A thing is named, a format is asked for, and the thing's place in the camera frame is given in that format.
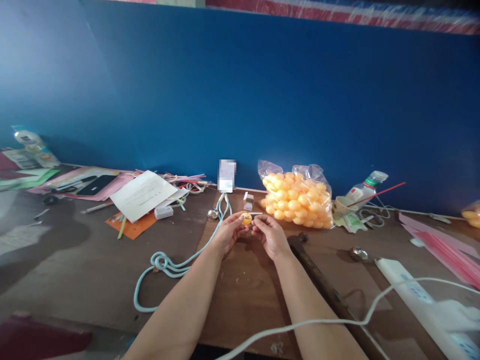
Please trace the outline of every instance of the orange paper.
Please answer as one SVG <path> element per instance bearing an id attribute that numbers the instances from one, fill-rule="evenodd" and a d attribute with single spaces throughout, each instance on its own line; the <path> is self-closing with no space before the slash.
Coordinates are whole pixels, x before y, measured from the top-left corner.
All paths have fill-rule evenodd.
<path id="1" fill-rule="evenodd" d="M 118 214 L 112 216 L 105 222 L 110 225 L 112 228 L 117 229 L 120 232 L 120 228 L 122 227 L 122 222 L 117 220 L 122 216 L 122 213 L 119 212 Z M 135 240 L 141 233 L 151 227 L 157 219 L 155 218 L 155 214 L 153 211 L 148 213 L 147 215 L 138 219 L 138 221 L 131 223 L 130 221 L 125 222 L 125 228 L 123 229 L 123 235 L 128 236 L 130 239 Z"/>

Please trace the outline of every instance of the hand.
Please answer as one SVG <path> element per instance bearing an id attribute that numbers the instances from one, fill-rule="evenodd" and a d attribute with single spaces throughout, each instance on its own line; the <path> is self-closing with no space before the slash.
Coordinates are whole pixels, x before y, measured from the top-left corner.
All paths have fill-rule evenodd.
<path id="1" fill-rule="evenodd" d="M 235 242 L 250 231 L 250 225 L 242 224 L 244 212 L 236 212 L 223 220 L 215 237 L 211 240 L 212 244 L 216 244 L 222 249 L 223 255 L 228 254 Z"/>
<path id="2" fill-rule="evenodd" d="M 261 241 L 263 248 L 272 260 L 292 253 L 284 230 L 271 216 L 255 216 L 252 235 Z"/>

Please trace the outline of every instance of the white power strip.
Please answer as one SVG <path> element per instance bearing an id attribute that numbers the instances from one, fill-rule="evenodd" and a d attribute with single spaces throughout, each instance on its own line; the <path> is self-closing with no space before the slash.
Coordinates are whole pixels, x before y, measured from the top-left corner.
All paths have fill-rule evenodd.
<path id="1" fill-rule="evenodd" d="M 375 263 L 390 284 L 414 278 L 398 261 Z M 454 300 L 436 302 L 418 282 L 395 290 L 449 360 L 480 360 L 479 347 L 465 334 L 480 330 L 480 310 Z"/>

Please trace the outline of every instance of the red stick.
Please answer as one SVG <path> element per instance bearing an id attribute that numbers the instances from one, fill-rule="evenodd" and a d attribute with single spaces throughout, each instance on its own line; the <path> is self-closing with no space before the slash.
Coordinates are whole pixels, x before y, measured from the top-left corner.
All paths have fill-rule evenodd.
<path id="1" fill-rule="evenodd" d="M 347 208 L 349 208 L 349 207 L 351 207 L 351 206 L 353 206 L 353 205 L 357 205 L 358 203 L 364 202 L 365 200 L 374 198 L 374 197 L 376 197 L 376 196 L 378 196 L 378 195 L 384 194 L 384 193 L 386 193 L 387 191 L 390 191 L 390 190 L 393 190 L 393 189 L 395 189 L 395 188 L 401 187 L 402 185 L 405 185 L 405 184 L 406 184 L 406 182 L 399 183 L 398 185 L 392 186 L 392 187 L 388 188 L 387 190 L 380 191 L 379 193 L 376 193 L 375 195 L 372 195 L 372 196 L 369 196 L 369 197 L 367 197 L 367 198 L 364 198 L 364 199 L 362 199 L 362 200 L 360 200 L 360 201 L 354 202 L 353 204 L 348 205 Z"/>

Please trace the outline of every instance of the hammer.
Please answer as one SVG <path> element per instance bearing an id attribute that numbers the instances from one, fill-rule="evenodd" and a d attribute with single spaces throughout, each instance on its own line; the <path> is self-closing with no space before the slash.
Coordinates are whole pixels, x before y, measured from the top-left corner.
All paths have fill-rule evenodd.
<path id="1" fill-rule="evenodd" d="M 350 312 L 348 306 L 343 302 L 339 293 L 335 290 L 332 284 L 330 284 L 325 275 L 322 274 L 310 256 L 306 253 L 302 243 L 306 242 L 308 239 L 309 236 L 306 232 L 289 236 L 288 244 L 290 245 L 293 254 L 296 256 L 298 261 L 300 261 L 300 264 L 310 277 L 313 285 L 315 285 L 318 292 L 325 299 L 326 303 L 331 307 L 338 318 L 358 321 Z M 345 324 L 345 326 L 370 360 L 388 359 L 385 352 L 375 341 L 365 326 L 351 324 Z"/>

